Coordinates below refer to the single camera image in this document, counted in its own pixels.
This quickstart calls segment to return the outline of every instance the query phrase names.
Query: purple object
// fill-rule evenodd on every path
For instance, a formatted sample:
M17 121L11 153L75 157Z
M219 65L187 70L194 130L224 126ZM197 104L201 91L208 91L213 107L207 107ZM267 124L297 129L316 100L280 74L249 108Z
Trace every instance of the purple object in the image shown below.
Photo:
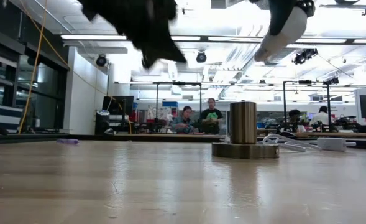
M57 142L63 144L79 144L79 140L77 139L59 139Z

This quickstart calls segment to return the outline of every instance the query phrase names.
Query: man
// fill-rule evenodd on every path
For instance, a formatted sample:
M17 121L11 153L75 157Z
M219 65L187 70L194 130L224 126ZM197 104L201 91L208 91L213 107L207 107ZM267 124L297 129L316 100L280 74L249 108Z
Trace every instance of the man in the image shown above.
M329 125L329 116L327 115L327 106L319 108L317 115L309 122L309 125L316 124L318 121L322 122L323 125Z
M294 109L289 111L289 128L286 130L288 132L297 132L297 133L304 133L306 132L306 128L304 128L303 125L298 125L297 122L300 121L300 110Z
M206 134L219 134L220 127L219 123L223 117L218 109L215 109L216 100L209 98L209 108L201 113L202 129Z

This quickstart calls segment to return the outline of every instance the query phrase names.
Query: white shirt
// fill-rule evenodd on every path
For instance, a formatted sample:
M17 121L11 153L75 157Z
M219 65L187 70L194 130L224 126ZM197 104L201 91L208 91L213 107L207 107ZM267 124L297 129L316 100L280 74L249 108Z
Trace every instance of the white shirt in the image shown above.
M318 121L322 122L322 124L329 125L329 117L325 112L319 112L319 114L315 115L313 119L309 122L309 125L313 125Z

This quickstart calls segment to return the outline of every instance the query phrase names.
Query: yellow cable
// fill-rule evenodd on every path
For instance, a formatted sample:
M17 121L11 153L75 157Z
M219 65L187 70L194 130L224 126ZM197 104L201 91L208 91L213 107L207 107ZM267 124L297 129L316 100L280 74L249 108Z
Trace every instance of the yellow cable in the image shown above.
M21 134L22 126L24 125L25 117L27 116L29 100L30 100L31 93L32 93L32 85L34 84L36 70L38 67L39 52L40 52L40 48L42 46L43 30L44 30L45 24L46 24L46 15L47 15L46 9L47 9L47 0L45 0L45 12L43 13L42 28L40 30L40 37L39 37L39 43L38 43L38 51L36 52L34 70L32 71L32 75L31 75L31 83L30 83L30 87L29 87L28 98L27 98L27 102L25 103L24 115L22 116L22 120L21 120L21 124L20 124L20 128L19 128L19 134Z
M34 18L31 16L31 14L29 13L29 11L27 10L25 4L22 2L22 0L20 0L20 3L21 3L21 6L25 12L25 14L29 17L29 19L32 21L32 23L34 24L34 26L36 27L37 30L41 31L41 29L38 27L38 25L36 24L36 22L34 21ZM54 51L54 53L57 55L57 57L74 73L76 74L79 78L81 78L86 84L88 84L89 86L91 86L92 88L94 88L95 90L99 91L100 93L110 97L110 99L112 100L115 100L116 99L112 96L109 96L107 93L104 93L102 91L100 91L99 89L97 89L96 86L93 86L92 84L90 84L89 82L87 82L82 76L80 76L79 74L77 74L73 68L71 68L68 63L64 60L64 58L57 52L57 50L54 48L54 46L50 43L50 41L46 38L46 36L43 35L43 32L40 33L40 37L46 41L46 43L48 43L48 45L50 46L50 48ZM128 118L127 121L129 122L129 131L130 131L130 134L132 134L132 123L130 122L130 119Z

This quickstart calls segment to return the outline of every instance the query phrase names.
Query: brass base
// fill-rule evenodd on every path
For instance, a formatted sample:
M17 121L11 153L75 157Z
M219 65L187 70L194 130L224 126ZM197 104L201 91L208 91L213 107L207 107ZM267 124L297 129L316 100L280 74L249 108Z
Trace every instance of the brass base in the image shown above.
M279 145L212 143L212 155L231 159L276 159Z

